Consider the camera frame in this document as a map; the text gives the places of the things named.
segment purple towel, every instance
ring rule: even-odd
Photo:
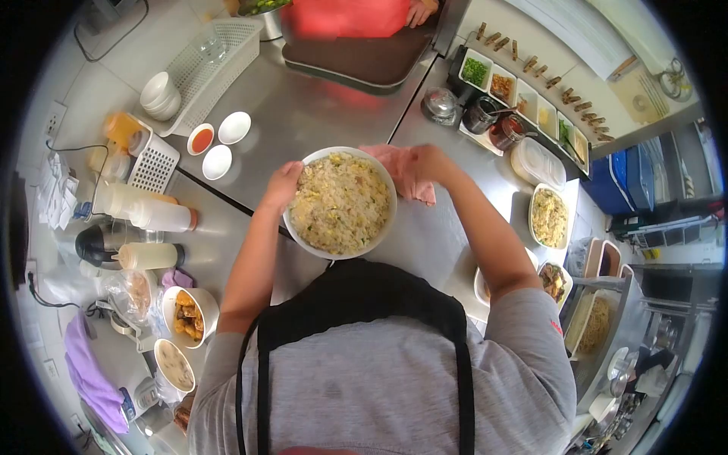
[[[68,323],[66,337],[66,364],[71,382],[86,403],[116,433],[128,433],[129,425],[122,415],[124,396],[98,366],[96,356],[89,345],[86,333],[86,317],[83,311]]]

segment green vegetable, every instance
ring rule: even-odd
[[[463,78],[463,80],[480,87],[481,85],[483,85],[483,80],[485,80],[486,74],[488,74],[487,66],[483,65],[481,62],[477,61],[474,58],[468,57],[465,61],[465,66],[463,66],[462,74],[460,76]]]
[[[273,11],[289,3],[290,0],[258,0],[256,3],[247,2],[240,7],[239,14],[246,17],[255,16],[264,12]]]

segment noodles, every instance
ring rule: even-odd
[[[594,299],[594,307],[589,315],[587,327],[577,347],[577,352],[591,353],[604,343],[609,334],[609,302],[605,298]]]

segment pink cloth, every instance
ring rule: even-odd
[[[377,158],[392,176],[397,193],[407,200],[416,199],[427,206],[435,205],[435,186],[432,182],[417,181],[412,164],[415,156],[412,147],[394,147],[389,144],[360,146],[372,157]]]

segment stainless steel shelf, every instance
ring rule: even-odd
[[[627,347],[633,352],[639,348],[649,324],[650,312],[641,303],[642,289],[634,277],[623,280],[605,280],[603,277],[575,279],[574,283],[578,285],[574,302],[578,302],[584,291],[590,289],[612,289],[622,294],[609,335],[599,353],[572,365],[577,383],[577,414],[583,414],[589,411],[594,398],[606,386],[606,369],[617,349]],[[571,324],[571,314],[564,322],[564,329],[567,329]]]

